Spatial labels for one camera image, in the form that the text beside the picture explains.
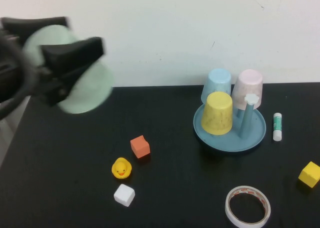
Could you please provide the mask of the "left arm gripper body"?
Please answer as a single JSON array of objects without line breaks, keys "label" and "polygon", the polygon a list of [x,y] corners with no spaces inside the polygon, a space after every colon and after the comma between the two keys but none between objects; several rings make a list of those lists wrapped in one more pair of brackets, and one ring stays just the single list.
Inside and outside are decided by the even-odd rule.
[{"label": "left arm gripper body", "polygon": [[65,100],[76,81],[83,74],[83,67],[55,76],[45,66],[41,45],[64,45],[77,42],[69,31],[37,31],[25,43],[24,50],[0,33],[0,101],[18,106],[29,95],[43,95],[53,106]]}]

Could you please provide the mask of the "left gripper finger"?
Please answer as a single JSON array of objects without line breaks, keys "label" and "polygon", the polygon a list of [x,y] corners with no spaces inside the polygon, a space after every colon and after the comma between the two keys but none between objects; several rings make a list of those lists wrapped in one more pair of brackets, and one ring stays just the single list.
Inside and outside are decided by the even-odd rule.
[{"label": "left gripper finger", "polygon": [[41,45],[45,66],[55,76],[63,76],[86,65],[91,65],[104,55],[103,39],[91,37],[69,44]]},{"label": "left gripper finger", "polygon": [[40,19],[2,17],[0,23],[10,35],[18,37],[19,43],[25,43],[33,33],[44,27],[52,25],[69,26],[68,19],[65,16]]}]

